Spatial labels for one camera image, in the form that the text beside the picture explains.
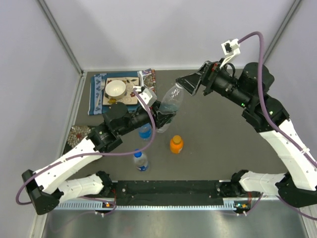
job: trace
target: white bowl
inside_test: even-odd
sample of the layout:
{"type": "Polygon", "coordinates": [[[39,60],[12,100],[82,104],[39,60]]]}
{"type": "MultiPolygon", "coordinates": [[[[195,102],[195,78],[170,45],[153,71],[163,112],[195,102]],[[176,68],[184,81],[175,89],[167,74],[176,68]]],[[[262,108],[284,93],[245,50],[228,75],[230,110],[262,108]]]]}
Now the white bowl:
{"type": "Polygon", "coordinates": [[[114,80],[106,85],[105,92],[110,98],[119,99],[124,96],[125,93],[125,83],[121,80],[114,80]]]}

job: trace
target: blue towel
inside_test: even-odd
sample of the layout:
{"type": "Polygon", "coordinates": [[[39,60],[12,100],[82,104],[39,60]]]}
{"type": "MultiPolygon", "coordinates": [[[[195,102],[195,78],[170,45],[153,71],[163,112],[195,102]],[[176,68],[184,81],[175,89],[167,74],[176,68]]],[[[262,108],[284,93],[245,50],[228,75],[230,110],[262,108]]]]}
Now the blue towel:
{"type": "MultiPolygon", "coordinates": [[[[109,110],[109,106],[103,105],[104,98],[104,90],[101,87],[101,81],[107,80],[108,78],[119,78],[119,77],[139,77],[141,82],[143,82],[143,71],[139,73],[139,71],[134,72],[118,72],[118,73],[98,73],[95,74],[90,79],[90,101],[89,101],[89,110],[88,115],[98,115],[103,114],[109,110]]],[[[129,112],[136,111],[137,105],[127,105],[129,112]]]]}

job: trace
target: small orange container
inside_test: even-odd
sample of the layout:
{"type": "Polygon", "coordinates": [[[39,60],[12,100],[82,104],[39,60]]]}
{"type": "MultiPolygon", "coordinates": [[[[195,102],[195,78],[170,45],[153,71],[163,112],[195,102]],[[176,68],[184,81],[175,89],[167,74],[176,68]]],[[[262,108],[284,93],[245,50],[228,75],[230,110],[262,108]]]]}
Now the small orange container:
{"type": "Polygon", "coordinates": [[[183,149],[184,146],[184,141],[182,139],[182,137],[180,137],[179,135],[174,136],[169,143],[169,147],[172,153],[174,154],[179,154],[179,152],[181,152],[181,150],[183,149]]]}

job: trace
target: water bottle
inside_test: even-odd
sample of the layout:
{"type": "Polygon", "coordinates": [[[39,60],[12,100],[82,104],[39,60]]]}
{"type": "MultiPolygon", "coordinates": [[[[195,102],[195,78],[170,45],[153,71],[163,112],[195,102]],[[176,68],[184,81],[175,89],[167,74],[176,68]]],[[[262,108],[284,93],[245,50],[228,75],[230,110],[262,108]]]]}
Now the water bottle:
{"type": "MultiPolygon", "coordinates": [[[[176,83],[175,86],[173,86],[163,97],[158,111],[162,114],[169,114],[178,111],[180,105],[183,102],[183,98],[184,89],[178,83],[176,83]]],[[[172,119],[170,119],[164,126],[157,129],[157,132],[165,132],[168,129],[171,121],[172,119]]]]}
{"type": "Polygon", "coordinates": [[[149,123],[143,125],[138,129],[139,136],[143,140],[150,140],[151,135],[152,135],[152,127],[149,123]]]}
{"type": "Polygon", "coordinates": [[[148,157],[144,152],[135,153],[133,161],[139,171],[146,171],[149,168],[148,157]]]}

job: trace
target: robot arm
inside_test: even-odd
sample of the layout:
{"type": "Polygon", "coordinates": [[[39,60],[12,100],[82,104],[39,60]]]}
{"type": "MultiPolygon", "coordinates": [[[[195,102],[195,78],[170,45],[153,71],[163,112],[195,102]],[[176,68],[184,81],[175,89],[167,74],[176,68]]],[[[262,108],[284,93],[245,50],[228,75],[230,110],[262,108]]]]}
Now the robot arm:
{"type": "MultiPolygon", "coordinates": [[[[230,53],[230,44],[223,47],[230,53]]],[[[228,57],[240,52],[232,49],[228,57]]],[[[244,191],[265,192],[279,195],[288,204],[294,207],[303,207],[316,204],[317,201],[317,170],[304,156],[307,148],[298,137],[288,112],[275,98],[267,94],[274,77],[263,66],[263,89],[266,109],[271,120],[295,142],[303,151],[299,151],[281,133],[276,132],[266,121],[260,106],[257,88],[258,64],[247,64],[239,79],[231,76],[227,70],[230,60],[221,59],[217,62],[207,61],[195,73],[176,79],[192,96],[203,85],[204,96],[215,91],[242,107],[242,116],[277,152],[279,158],[288,169],[288,173],[279,175],[256,174],[249,171],[240,171],[231,180],[229,191],[236,191],[242,187],[244,191]]]]}
{"type": "MultiPolygon", "coordinates": [[[[151,107],[156,128],[161,128],[175,116],[176,113],[162,115],[159,112],[160,102],[156,101],[157,97],[152,90],[143,88],[139,95],[151,107]]],[[[105,172],[98,172],[81,179],[70,181],[67,181],[67,179],[90,162],[102,157],[94,154],[95,152],[108,153],[112,151],[122,143],[121,135],[151,122],[148,113],[142,107],[139,107],[134,113],[129,113],[123,103],[111,105],[109,111],[103,114],[103,117],[104,122],[92,130],[74,149],[42,169],[35,172],[27,170],[22,174],[25,182],[34,174],[56,162],[61,162],[59,166],[40,174],[26,185],[27,193],[39,215],[53,210],[60,202],[72,198],[87,194],[107,196],[112,182],[105,172]],[[67,158],[78,154],[83,154],[83,156],[67,160],[67,158]]]]}

